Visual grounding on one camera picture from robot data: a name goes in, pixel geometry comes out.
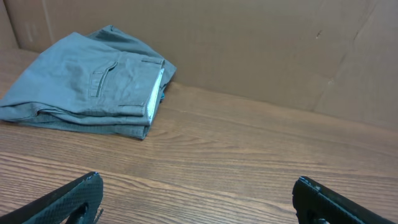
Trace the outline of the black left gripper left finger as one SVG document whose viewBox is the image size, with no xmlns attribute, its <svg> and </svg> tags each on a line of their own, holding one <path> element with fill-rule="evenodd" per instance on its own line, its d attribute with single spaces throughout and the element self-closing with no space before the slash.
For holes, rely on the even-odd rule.
<svg viewBox="0 0 398 224">
<path fill-rule="evenodd" d="M 7 224 L 96 224 L 103 209 L 103 180 L 89 172 L 1 217 Z"/>
</svg>

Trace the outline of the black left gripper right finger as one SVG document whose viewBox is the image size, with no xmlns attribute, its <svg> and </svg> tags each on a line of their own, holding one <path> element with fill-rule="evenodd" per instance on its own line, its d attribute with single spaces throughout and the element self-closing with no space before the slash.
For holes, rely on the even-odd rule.
<svg viewBox="0 0 398 224">
<path fill-rule="evenodd" d="M 306 176 L 296 181 L 292 203 L 300 224 L 394 224 Z"/>
</svg>

